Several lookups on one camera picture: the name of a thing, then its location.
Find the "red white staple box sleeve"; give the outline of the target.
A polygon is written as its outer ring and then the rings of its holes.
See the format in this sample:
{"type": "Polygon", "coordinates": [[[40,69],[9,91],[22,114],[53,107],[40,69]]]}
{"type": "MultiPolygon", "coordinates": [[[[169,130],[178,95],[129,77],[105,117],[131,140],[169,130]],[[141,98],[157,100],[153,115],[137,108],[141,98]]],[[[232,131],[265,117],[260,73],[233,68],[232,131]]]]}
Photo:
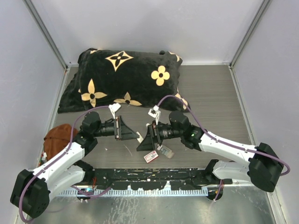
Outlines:
{"type": "Polygon", "coordinates": [[[155,159],[157,159],[159,157],[158,153],[156,152],[156,150],[151,151],[150,153],[146,154],[143,158],[146,161],[146,163],[150,163],[152,161],[154,161],[155,159]]]}

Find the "staple box tray with staples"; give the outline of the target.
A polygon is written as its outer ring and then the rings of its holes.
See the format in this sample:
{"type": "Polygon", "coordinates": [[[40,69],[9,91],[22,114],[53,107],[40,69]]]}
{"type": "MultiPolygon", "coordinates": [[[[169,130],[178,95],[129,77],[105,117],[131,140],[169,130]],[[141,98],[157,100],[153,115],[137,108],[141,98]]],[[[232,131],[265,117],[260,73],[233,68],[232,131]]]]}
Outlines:
{"type": "Polygon", "coordinates": [[[169,159],[171,159],[174,156],[173,151],[164,145],[159,145],[157,147],[157,150],[169,159]]]}

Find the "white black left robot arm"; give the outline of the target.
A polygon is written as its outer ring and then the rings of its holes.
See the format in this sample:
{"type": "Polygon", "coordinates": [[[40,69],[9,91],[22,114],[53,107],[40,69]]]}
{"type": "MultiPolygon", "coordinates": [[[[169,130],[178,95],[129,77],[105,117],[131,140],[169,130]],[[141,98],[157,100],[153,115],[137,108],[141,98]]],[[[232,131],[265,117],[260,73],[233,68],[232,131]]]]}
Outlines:
{"type": "Polygon", "coordinates": [[[87,112],[80,131],[71,135],[67,146],[52,159],[33,170],[22,170],[16,178],[10,203],[19,210],[25,223],[45,212],[51,200],[64,189],[92,178],[93,168],[82,161],[97,145],[97,137],[114,136],[116,140],[138,139],[122,116],[101,122],[97,112],[87,112]]]}

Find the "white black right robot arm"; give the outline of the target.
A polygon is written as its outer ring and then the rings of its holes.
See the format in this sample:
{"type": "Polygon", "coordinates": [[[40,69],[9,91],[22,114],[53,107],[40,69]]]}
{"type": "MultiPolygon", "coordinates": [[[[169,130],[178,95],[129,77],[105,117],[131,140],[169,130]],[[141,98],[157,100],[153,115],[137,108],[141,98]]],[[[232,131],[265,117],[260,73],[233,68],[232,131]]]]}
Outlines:
{"type": "Polygon", "coordinates": [[[244,180],[260,190],[274,191],[284,165],[268,144],[255,146],[227,140],[191,124],[188,117],[179,111],[171,112],[169,121],[168,124],[156,121],[149,124],[137,151],[152,151],[160,147],[163,140],[180,138],[189,149],[229,159],[228,162],[211,160],[205,169],[209,178],[217,181],[244,180]]]}

